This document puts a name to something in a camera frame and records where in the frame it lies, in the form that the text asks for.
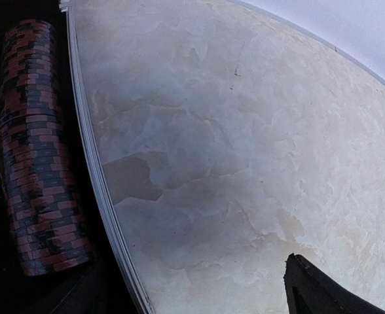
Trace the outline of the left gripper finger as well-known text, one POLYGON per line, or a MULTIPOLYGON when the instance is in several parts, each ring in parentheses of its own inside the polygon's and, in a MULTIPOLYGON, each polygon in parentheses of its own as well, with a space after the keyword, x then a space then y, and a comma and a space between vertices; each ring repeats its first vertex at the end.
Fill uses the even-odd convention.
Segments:
POLYGON ((300 254, 288 256, 284 284, 290 313, 385 314, 340 286, 300 254))

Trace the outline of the aluminium poker case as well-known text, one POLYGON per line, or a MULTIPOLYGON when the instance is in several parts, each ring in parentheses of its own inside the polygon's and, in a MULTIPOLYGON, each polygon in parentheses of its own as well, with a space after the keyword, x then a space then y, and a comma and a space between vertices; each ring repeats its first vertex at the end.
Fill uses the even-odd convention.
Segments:
POLYGON ((81 66, 69 5, 64 1, 0 1, 0 63, 5 33, 30 18, 49 22, 58 34, 65 135, 97 258, 54 275, 25 276, 0 193, 0 313, 151 313, 150 302, 128 268, 128 249, 117 234, 117 220, 111 214, 96 160, 87 111, 82 107, 81 66))

